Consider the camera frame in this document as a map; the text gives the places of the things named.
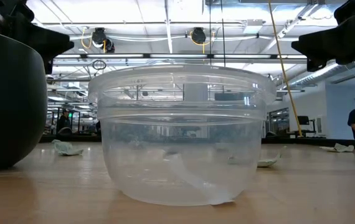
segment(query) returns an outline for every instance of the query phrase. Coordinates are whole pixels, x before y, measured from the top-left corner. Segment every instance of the ceiling light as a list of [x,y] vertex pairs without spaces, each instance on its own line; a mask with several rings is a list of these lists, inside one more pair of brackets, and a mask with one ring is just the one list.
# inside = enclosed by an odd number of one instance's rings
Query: ceiling light
[[206,54],[151,54],[151,58],[207,58]]
[[48,89],[47,91],[87,91],[87,89]]
[[57,96],[48,96],[49,99],[55,100],[55,101],[65,101],[66,99],[57,97]]
[[[302,93],[305,90],[291,90],[292,93]],[[288,90],[277,90],[277,93],[288,93]]]
[[239,54],[228,54],[228,55],[214,55],[214,58],[270,58],[271,55],[239,55]]
[[143,54],[88,54],[88,58],[142,58]]
[[55,58],[80,58],[80,55],[77,54],[62,54],[62,55],[58,55]]
[[306,59],[305,55],[282,55],[283,59]]

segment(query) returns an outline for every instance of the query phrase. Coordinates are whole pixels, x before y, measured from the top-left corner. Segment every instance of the yellow cable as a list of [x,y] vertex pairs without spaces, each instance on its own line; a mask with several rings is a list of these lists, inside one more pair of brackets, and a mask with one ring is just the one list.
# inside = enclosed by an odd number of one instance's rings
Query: yellow cable
[[276,31],[276,24],[275,24],[275,20],[274,20],[274,18],[273,18],[272,0],[268,0],[268,1],[269,1],[270,16],[272,17],[273,31],[274,31],[274,33],[275,33],[275,38],[276,38],[276,44],[277,44],[278,55],[280,56],[280,63],[281,63],[281,65],[282,65],[282,70],[283,70],[284,82],[285,82],[285,85],[287,86],[288,94],[289,94],[289,96],[290,96],[290,101],[291,101],[291,105],[292,105],[292,110],[294,111],[294,115],[295,115],[295,119],[296,119],[296,125],[298,126],[298,132],[299,132],[299,134],[300,134],[300,137],[303,137],[303,136],[302,136],[302,130],[301,130],[300,122],[299,122],[299,120],[298,120],[298,115],[296,114],[295,103],[294,103],[294,100],[293,100],[293,98],[292,98],[292,94],[291,94],[290,86],[289,86],[289,84],[288,84],[287,76],[285,75],[285,69],[284,69],[284,63],[283,63],[282,52],[281,52],[281,50],[280,50],[280,44],[278,43],[277,31]]
[[85,47],[86,49],[89,49],[90,46],[92,46],[92,35],[93,34],[90,34],[90,43],[89,43],[89,47],[86,46],[84,43],[83,43],[83,35],[85,35],[85,29],[86,28],[83,28],[83,31],[82,31],[82,38],[80,39],[80,43],[82,44],[83,47]]

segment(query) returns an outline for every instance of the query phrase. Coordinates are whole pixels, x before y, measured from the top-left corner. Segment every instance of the wooden table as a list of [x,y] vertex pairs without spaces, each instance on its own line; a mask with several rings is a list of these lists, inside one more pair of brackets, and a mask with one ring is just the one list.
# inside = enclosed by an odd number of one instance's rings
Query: wooden table
[[[0,171],[0,223],[355,223],[355,152],[288,145],[235,203],[169,207],[130,199],[110,180],[100,143],[74,143],[82,156],[60,157],[39,144]],[[263,145],[272,155],[281,145]]]

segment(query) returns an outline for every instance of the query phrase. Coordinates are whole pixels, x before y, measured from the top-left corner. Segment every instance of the black bowl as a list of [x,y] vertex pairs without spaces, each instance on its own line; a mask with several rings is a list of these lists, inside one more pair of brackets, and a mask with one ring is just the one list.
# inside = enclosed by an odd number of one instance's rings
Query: black bowl
[[0,169],[26,157],[42,136],[47,90],[42,57],[0,35]]

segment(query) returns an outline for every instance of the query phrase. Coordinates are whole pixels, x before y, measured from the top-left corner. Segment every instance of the yellow pole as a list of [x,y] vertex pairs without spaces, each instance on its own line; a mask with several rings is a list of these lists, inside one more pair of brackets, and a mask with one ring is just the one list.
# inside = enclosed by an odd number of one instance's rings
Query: yellow pole
[[277,31],[276,31],[276,24],[275,24],[275,20],[274,20],[274,18],[273,18],[272,0],[269,0],[269,11],[270,11],[270,16],[272,17],[273,31],[274,31],[274,33],[275,33],[278,55],[280,56],[280,63],[281,63],[281,65],[282,65],[284,82],[285,82],[285,85],[287,86],[288,94],[289,94],[289,96],[290,96],[290,101],[291,101],[291,105],[292,105],[292,110],[294,111],[295,120],[296,120],[296,125],[298,126],[298,132],[299,132],[299,134],[300,134],[300,137],[302,137],[302,130],[301,130],[300,122],[298,121],[298,115],[296,114],[295,103],[294,103],[294,100],[293,100],[293,98],[292,98],[292,94],[291,94],[290,86],[289,86],[289,84],[288,84],[287,76],[285,75],[285,69],[284,69],[284,63],[283,63],[282,52],[281,52],[281,50],[280,50],[280,44],[278,43],[278,37],[277,37]]

